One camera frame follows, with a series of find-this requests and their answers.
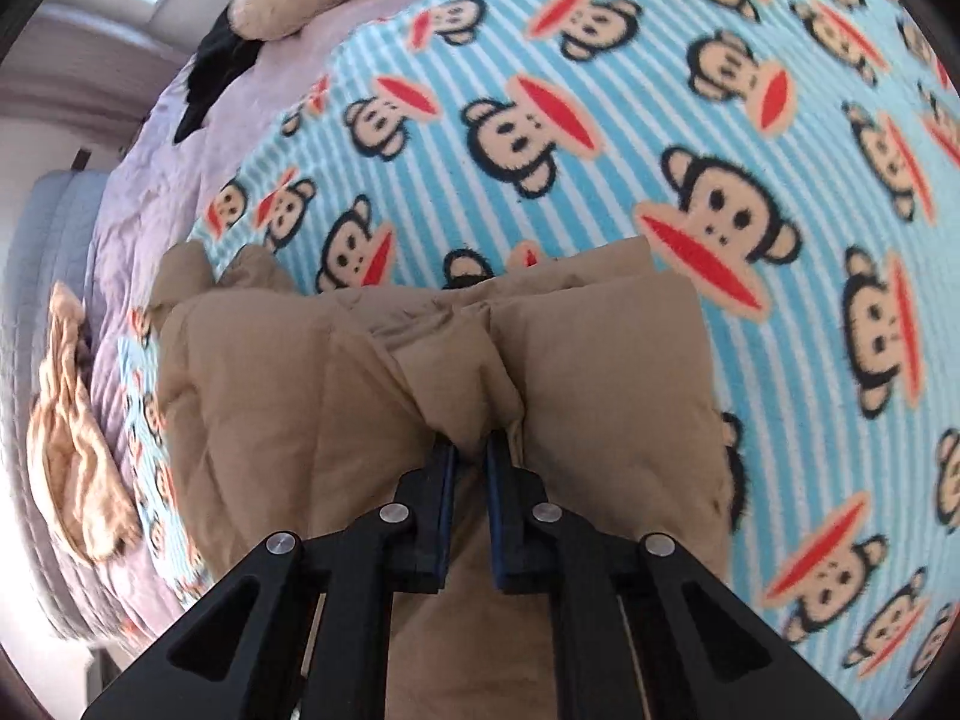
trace bedding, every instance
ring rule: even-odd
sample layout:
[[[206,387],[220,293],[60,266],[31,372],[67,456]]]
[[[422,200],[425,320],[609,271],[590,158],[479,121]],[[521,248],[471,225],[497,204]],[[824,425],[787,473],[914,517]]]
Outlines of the bedding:
[[[731,587],[894,712],[960,595],[960,101],[917,25],[896,0],[410,1],[265,47],[157,163],[215,274],[259,242],[304,293],[436,288],[643,235],[712,336]]]

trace monkey ear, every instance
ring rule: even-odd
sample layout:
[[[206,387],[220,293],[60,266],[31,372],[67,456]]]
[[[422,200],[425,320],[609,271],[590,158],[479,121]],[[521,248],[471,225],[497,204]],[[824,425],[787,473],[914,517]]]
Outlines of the monkey ear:
[[[843,659],[843,668],[853,668],[856,664],[859,664],[863,659],[863,653],[860,651],[859,647],[854,647],[853,650],[847,653],[846,658]]]
[[[870,536],[860,547],[873,567],[877,567],[887,559],[887,539],[879,533],[876,536]]]
[[[757,9],[750,0],[740,0],[740,4],[736,7],[736,10],[743,18],[760,23],[760,13],[757,13]]]
[[[863,124],[866,127],[871,127],[874,123],[870,114],[867,113],[867,109],[858,103],[843,103],[840,109],[854,124]]]
[[[862,60],[856,71],[860,74],[861,79],[864,79],[868,84],[871,86],[877,85],[877,72],[872,69],[867,60]]]
[[[403,128],[403,125],[400,124],[400,127],[397,127],[390,136],[390,140],[384,143],[383,148],[380,150],[380,156],[383,157],[384,162],[390,162],[397,157],[397,154],[400,154],[400,151],[403,151],[406,143],[407,131]]]
[[[370,224],[370,198],[366,194],[357,194],[353,199],[353,211],[362,220],[363,224]]]
[[[475,29],[464,29],[462,32],[444,32],[440,37],[450,46],[465,46],[476,40],[477,34]]]
[[[894,386],[891,382],[884,382],[872,389],[860,388],[860,410],[867,419],[876,419],[886,408]]]
[[[894,197],[894,210],[902,220],[913,221],[916,209],[917,201],[915,201],[913,194],[898,194]]]
[[[704,76],[700,76],[699,74],[690,76],[690,89],[701,97],[714,100],[716,103],[723,103],[733,97],[726,89],[721,89],[715,83],[708,81]]]
[[[747,55],[751,58],[754,56],[751,48],[747,45],[747,41],[736,34],[736,32],[731,32],[729,29],[717,29],[716,37],[717,40],[726,44],[727,46],[733,47],[743,55]]]
[[[517,182],[517,189],[526,199],[533,200],[537,197],[543,197],[550,191],[556,177],[557,166],[553,162],[553,157],[548,156],[536,166],[534,172]]]
[[[493,113],[493,111],[499,110],[503,106],[498,103],[496,100],[474,100],[473,103],[467,105],[460,113],[460,118],[464,121],[464,124],[474,124],[474,122],[479,122],[480,119],[483,119],[487,114]]]
[[[680,187],[683,186],[683,180],[695,159],[693,153],[683,146],[670,146],[661,156],[661,170],[664,171],[664,178],[676,191],[680,191]]]
[[[360,113],[360,109],[366,104],[366,100],[357,100],[356,103],[351,103],[347,110],[344,111],[344,124],[347,124],[347,127],[353,127],[357,114]]]
[[[317,185],[314,184],[309,178],[301,178],[301,180],[296,182],[296,184],[290,188],[299,194],[304,201],[314,199],[314,196],[317,194]]]
[[[764,252],[763,259],[775,265],[789,265],[800,256],[802,248],[803,237],[797,225],[784,220],[779,233],[776,233],[776,240]]]
[[[790,10],[792,10],[797,16],[801,19],[812,19],[813,8],[807,2],[803,1],[793,1],[790,4]]]
[[[743,423],[730,412],[720,415],[723,420],[723,443],[728,449],[738,449],[743,437]]]
[[[874,258],[860,247],[847,249],[844,267],[847,269],[847,276],[877,276]]]
[[[616,10],[617,13],[622,13],[624,16],[636,16],[640,18],[643,15],[643,7],[633,0],[610,0],[608,5]]]
[[[571,59],[574,62],[589,62],[589,60],[594,57],[594,52],[592,49],[588,49],[586,46],[581,46],[579,43],[575,43],[569,38],[563,38],[563,42],[560,43],[560,53],[567,59]]]
[[[913,591],[914,595],[918,595],[925,584],[926,568],[920,567],[914,571],[913,576],[910,577],[910,589]]]
[[[956,428],[950,428],[940,437],[937,442],[937,462],[941,466],[950,459],[950,455],[957,449],[959,443],[960,432]]]
[[[800,644],[800,642],[805,640],[808,636],[809,634],[803,627],[803,620],[800,620],[800,615],[794,613],[794,615],[784,626],[784,638],[791,644]]]

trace wall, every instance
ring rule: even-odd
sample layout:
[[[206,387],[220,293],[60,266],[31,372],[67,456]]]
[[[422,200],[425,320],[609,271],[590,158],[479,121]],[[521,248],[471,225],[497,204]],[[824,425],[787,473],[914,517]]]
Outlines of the wall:
[[[0,119],[0,263],[6,263],[13,229],[35,180],[50,170],[68,169],[84,147],[93,152],[88,167],[110,170],[117,164],[115,149],[85,143],[67,130]],[[11,503],[0,494],[0,641],[47,712],[55,720],[79,720],[86,705],[90,654],[82,644],[50,634],[27,579],[26,556],[8,536],[12,518]]]

